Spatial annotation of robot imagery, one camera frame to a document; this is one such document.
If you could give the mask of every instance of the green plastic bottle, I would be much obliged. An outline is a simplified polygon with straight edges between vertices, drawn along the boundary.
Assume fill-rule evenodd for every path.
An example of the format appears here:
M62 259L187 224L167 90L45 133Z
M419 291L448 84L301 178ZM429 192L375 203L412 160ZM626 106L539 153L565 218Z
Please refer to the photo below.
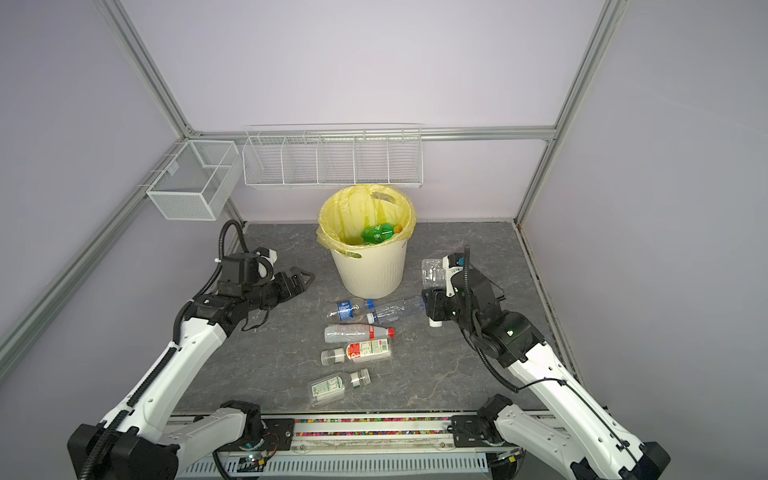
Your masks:
M382 223L375 227L367 227L360 236L368 244L377 244L392 238L395 233L402 232L402 225L392 225L391 223Z

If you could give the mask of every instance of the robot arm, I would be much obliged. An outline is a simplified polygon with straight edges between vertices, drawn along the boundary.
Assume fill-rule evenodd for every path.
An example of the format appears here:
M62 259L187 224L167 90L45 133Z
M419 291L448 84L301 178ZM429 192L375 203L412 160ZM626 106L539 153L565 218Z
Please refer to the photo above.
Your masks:
M430 325L456 321L483 363L498 360L530 388L562 422L567 433L532 419L509 399L496 396L478 410L487 426L507 442L531 451L570 480L655 480L669 456L653 442L641 442L613 419L567 371L543 335L516 312L502 310L491 281L469 265L464 254L443 259L445 289L422 292ZM467 305L472 305L468 312Z
M224 256L223 236L231 225L237 225L243 242L240 225L227 222L220 235L220 268L179 312L167 350L98 425L80 425L70 437L67 447L79 478L170 480L222 445L255 449L266 441L269 434L259 407L235 401L163 435L192 379L237 324L251 310L266 310L268 316L272 308L304 292L315 278L298 267L273 274L277 254L266 248ZM204 294L217 276L216 293ZM279 441L274 443L277 449Z

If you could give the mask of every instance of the white wall panel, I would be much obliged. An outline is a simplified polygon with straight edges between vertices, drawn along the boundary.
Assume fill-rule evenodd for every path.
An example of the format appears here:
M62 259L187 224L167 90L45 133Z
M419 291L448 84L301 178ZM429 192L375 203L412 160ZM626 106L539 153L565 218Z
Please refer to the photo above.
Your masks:
M632 2L524 223L587 387L662 478L765 478L766 25Z
M222 223L165 220L147 204L0 386L1 477L75 478L69 436L167 348L179 309L214 271Z
M175 140L89 0L0 2L0 336Z
M124 0L192 125L553 124L602 0Z
M544 151L541 140L424 142L424 186L406 188L420 219L512 218ZM332 189L253 190L233 199L248 221L316 220Z

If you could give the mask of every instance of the gray marble tabletop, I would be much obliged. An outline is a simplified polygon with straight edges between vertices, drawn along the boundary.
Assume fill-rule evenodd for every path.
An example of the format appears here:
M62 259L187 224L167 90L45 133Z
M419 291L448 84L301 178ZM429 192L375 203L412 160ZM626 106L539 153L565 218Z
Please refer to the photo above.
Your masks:
M210 412L230 399L258 403L265 413L305 412L312 410L310 382L365 367L371 374L370 385L318 409L475 410L496 393L510 397L523 409L544 408L531 392L513 395L498 384L466 344L458 326L446 323L432 328L426 316L391 324L395 329L391 359L321 365L320 352L335 345L323 341L323 329L328 325L324 312L331 302L350 295L330 252L317 243L316 229L312 224L249 226L246 241L250 249L264 246L276 250L276 270L300 266L316 274L315 282L305 293L273 310L263 327L250 332L238 329L205 363L179 401L177 412ZM408 242L402 283L387 298L418 295L422 288L421 260L462 251L465 243L472 248L473 266L505 290L502 307L526 315L554 345L510 223L419 223ZM504 374L520 385L508 372Z

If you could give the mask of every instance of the empty water bottle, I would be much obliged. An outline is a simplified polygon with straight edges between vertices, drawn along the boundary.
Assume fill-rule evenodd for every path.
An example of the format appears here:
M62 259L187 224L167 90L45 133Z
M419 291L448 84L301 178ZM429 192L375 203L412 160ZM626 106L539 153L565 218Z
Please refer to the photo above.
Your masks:
M396 300L385 305L377 305L373 312L373 323L383 325L397 319L417 315L424 311L424 300L421 295L404 300Z
M327 317L339 323L384 325L423 311L424 302L420 295L382 304L374 303L373 300L352 298L334 303Z

